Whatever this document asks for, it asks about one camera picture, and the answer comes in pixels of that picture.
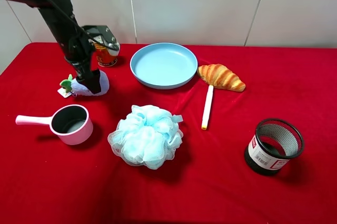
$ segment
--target pink handle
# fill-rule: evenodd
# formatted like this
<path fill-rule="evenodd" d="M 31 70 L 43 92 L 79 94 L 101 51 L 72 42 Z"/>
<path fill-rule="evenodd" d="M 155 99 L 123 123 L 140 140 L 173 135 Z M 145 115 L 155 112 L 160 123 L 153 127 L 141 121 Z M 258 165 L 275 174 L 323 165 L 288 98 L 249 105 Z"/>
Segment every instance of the pink handle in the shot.
<path fill-rule="evenodd" d="M 15 119 L 17 125 L 50 125 L 53 117 L 32 117 L 18 115 Z"/>

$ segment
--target croissant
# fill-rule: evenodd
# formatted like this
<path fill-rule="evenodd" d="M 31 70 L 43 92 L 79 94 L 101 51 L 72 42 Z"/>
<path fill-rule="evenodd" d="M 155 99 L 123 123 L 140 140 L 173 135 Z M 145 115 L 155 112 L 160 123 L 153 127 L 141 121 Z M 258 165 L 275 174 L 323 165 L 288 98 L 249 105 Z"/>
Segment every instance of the croissant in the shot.
<path fill-rule="evenodd" d="M 246 87 L 235 73 L 221 64 L 202 65 L 197 72 L 207 84 L 218 89 L 243 91 Z"/>

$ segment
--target cable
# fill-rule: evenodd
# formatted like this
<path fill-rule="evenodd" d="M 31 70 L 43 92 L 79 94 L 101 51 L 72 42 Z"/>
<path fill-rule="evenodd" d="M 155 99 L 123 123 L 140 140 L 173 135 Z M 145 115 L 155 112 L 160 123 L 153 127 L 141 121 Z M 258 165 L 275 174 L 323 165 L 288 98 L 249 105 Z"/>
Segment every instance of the cable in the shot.
<path fill-rule="evenodd" d="M 69 22 L 71 22 L 73 25 L 75 25 L 82 33 L 84 33 L 89 39 L 91 39 L 92 41 L 94 41 L 95 43 L 107 48 L 107 49 L 111 49 L 114 51 L 118 51 L 118 49 L 113 48 L 113 47 L 109 47 L 107 45 L 105 45 L 104 43 L 100 43 L 98 42 L 95 38 L 93 38 L 91 35 L 89 35 L 84 29 L 82 29 L 82 27 L 80 27 L 80 25 L 78 25 L 77 22 L 73 21 L 55 2 L 53 2 L 53 0 L 46 0 L 48 1 L 57 11 L 59 11 Z"/>

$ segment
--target pink saucepan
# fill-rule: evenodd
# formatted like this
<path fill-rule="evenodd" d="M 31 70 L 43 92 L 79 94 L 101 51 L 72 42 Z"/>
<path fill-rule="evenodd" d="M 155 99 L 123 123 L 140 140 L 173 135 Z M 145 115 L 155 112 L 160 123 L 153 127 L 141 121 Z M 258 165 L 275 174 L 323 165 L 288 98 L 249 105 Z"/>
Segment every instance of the pink saucepan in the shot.
<path fill-rule="evenodd" d="M 49 125 L 51 131 L 65 144 L 84 142 L 93 132 L 88 110 L 81 105 L 69 105 L 59 109 L 52 117 L 18 115 L 17 125 Z"/>

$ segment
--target red and white label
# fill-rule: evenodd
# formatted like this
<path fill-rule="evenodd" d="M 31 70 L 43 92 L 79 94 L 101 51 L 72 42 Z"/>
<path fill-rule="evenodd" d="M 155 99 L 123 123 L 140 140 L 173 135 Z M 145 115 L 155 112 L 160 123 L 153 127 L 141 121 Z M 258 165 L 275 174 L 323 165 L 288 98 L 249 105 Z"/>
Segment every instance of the red and white label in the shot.
<path fill-rule="evenodd" d="M 267 170 L 281 169 L 289 161 L 289 159 L 275 158 L 267 154 L 260 145 L 257 144 L 255 136 L 248 145 L 248 153 L 255 163 Z"/>

